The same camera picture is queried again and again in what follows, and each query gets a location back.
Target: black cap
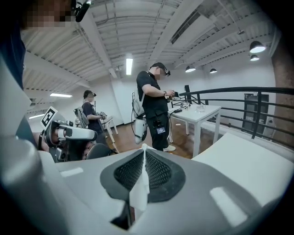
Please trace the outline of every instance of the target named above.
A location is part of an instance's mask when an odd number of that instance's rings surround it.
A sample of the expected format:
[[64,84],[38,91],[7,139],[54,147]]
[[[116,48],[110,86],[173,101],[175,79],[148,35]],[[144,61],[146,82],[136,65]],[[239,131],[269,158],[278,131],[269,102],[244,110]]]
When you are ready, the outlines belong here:
[[92,91],[90,91],[90,90],[85,90],[85,92],[84,92],[84,98],[88,97],[88,95],[89,95],[90,93],[92,93],[94,97],[96,96],[96,94],[93,93]]
[[164,66],[164,64],[160,63],[160,62],[153,64],[150,68],[153,68],[153,67],[159,67],[159,68],[163,69],[164,71],[167,70],[166,67]]

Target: man wearing black cap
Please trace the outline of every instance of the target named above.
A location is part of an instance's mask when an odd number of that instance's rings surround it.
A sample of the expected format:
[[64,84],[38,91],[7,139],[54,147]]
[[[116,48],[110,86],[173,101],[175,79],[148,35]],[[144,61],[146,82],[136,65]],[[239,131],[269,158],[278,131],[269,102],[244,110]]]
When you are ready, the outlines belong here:
[[137,76],[139,99],[142,100],[147,124],[152,137],[152,147],[160,151],[173,151],[174,146],[168,144],[169,116],[166,96],[174,97],[172,90],[162,91],[157,83],[170,72],[162,63],[153,64],[149,71],[142,71]]
[[96,112],[93,106],[91,105],[91,102],[93,102],[95,96],[96,94],[90,90],[86,90],[84,92],[84,103],[82,105],[83,113],[89,120],[88,129],[97,132],[96,143],[107,145],[103,129],[101,128],[102,125],[100,122],[100,119],[103,117],[100,115],[96,115]]

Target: handrail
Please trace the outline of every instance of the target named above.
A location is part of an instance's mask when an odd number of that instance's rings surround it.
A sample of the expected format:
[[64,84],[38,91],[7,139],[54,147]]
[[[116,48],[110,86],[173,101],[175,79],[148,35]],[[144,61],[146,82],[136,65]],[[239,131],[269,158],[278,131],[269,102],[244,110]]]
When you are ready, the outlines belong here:
[[[200,98],[200,94],[208,94],[208,93],[221,93],[221,92],[257,92],[257,101],[249,101],[249,100],[236,100],[236,99],[201,99]],[[244,109],[237,109],[237,108],[227,108],[227,107],[222,107],[222,109],[224,110],[231,110],[231,111],[237,111],[237,112],[246,112],[246,113],[253,113],[255,116],[255,120],[251,121],[251,120],[247,120],[244,118],[237,118],[237,117],[231,117],[231,116],[225,116],[225,115],[221,115],[221,117],[224,118],[229,118],[229,119],[234,119],[234,120],[238,120],[238,121],[242,121],[242,122],[247,122],[247,123],[251,123],[252,129],[245,129],[245,128],[241,128],[238,126],[234,126],[231,124],[226,124],[226,123],[221,123],[223,125],[232,127],[232,128],[236,128],[239,129],[241,131],[245,131],[247,133],[251,133],[252,134],[252,138],[254,139],[255,136],[259,136],[259,137],[263,137],[266,138],[268,140],[273,140],[279,144],[282,144],[284,146],[287,147],[291,147],[294,149],[294,145],[290,145],[288,143],[285,143],[281,140],[276,140],[272,137],[268,137],[263,135],[263,133],[258,133],[257,129],[259,126],[262,127],[266,127],[269,129],[273,129],[279,132],[283,132],[285,134],[289,134],[289,135],[294,135],[294,133],[292,133],[289,130],[285,130],[285,129],[280,129],[277,128],[275,126],[269,126],[266,125],[264,123],[260,123],[260,116],[264,115],[267,117],[272,117],[272,118],[278,118],[280,120],[283,121],[287,121],[287,122],[292,122],[294,123],[294,119],[290,119],[287,117],[280,117],[280,116],[275,116],[272,114],[268,114],[268,113],[264,113],[261,112],[261,106],[262,105],[272,105],[272,106],[279,106],[279,107],[284,107],[284,108],[289,108],[289,109],[294,109],[294,106],[290,106],[290,105],[285,105],[285,104],[276,104],[276,103],[270,103],[270,102],[265,102],[261,100],[261,96],[262,93],[276,93],[276,94],[287,94],[287,95],[294,95],[294,89],[292,88],[281,88],[281,87],[227,87],[227,88],[218,88],[218,89],[210,89],[210,90],[200,90],[200,91],[193,91],[193,92],[184,92],[179,94],[179,96],[184,96],[184,100],[178,101],[177,103],[171,103],[172,107],[173,106],[177,106],[180,105],[182,102],[190,102],[190,103],[195,103],[195,104],[204,104],[202,101],[205,102],[205,105],[209,104],[209,101],[232,101],[232,102],[246,102],[246,103],[253,103],[256,104],[257,109],[255,111],[251,111],[251,110],[244,110]]]

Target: person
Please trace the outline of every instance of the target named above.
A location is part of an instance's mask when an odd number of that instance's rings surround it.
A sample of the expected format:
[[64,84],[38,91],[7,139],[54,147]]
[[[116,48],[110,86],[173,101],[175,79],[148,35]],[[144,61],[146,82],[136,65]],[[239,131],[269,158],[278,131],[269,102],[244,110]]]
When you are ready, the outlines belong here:
[[84,92],[84,103],[82,105],[83,113],[89,120],[88,129],[97,132],[96,143],[101,143],[107,146],[106,138],[102,129],[102,124],[100,122],[100,119],[104,119],[104,117],[101,115],[97,115],[94,107],[91,105],[91,102],[94,101],[94,97],[95,94],[92,91],[86,90]]
[[[9,14],[2,14],[2,22],[6,22],[0,36],[0,55],[7,68],[23,89],[23,68],[25,45],[21,39],[21,31],[25,29],[39,29],[43,27],[60,26],[60,22],[70,20],[72,0],[26,0],[17,1],[16,6],[11,6],[11,2],[5,1],[1,6],[3,9],[11,9]],[[52,132],[52,141],[58,142],[58,130]],[[23,117],[16,135],[20,139],[30,141],[36,148],[38,147],[40,133],[33,133],[25,117]],[[83,158],[87,155],[93,145],[88,143],[83,153]],[[49,151],[43,137],[41,149]]]
[[[167,100],[165,97],[174,97],[172,90],[162,91],[157,83],[163,79],[166,68],[163,63],[153,64],[149,71],[142,71],[137,76],[139,99],[145,94],[142,107],[152,137],[152,147],[160,151],[174,151],[175,147],[169,145],[169,116]],[[159,128],[164,128],[163,133],[158,133]]]

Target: lamp shade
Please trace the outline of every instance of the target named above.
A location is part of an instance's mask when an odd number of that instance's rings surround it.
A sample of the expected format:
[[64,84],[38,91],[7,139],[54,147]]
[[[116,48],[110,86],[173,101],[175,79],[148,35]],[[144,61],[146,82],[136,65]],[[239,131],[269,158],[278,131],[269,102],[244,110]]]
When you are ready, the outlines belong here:
[[215,69],[215,68],[212,68],[211,70],[210,70],[210,73],[216,73],[217,72],[217,70]]
[[250,57],[250,60],[251,60],[251,61],[257,61],[257,60],[259,60],[259,58],[258,58],[257,55],[252,55],[252,56]]
[[187,68],[186,68],[187,73],[192,72],[194,70],[196,70],[194,67],[187,66]]
[[254,41],[250,44],[251,53],[259,53],[266,49],[266,47],[259,41]]

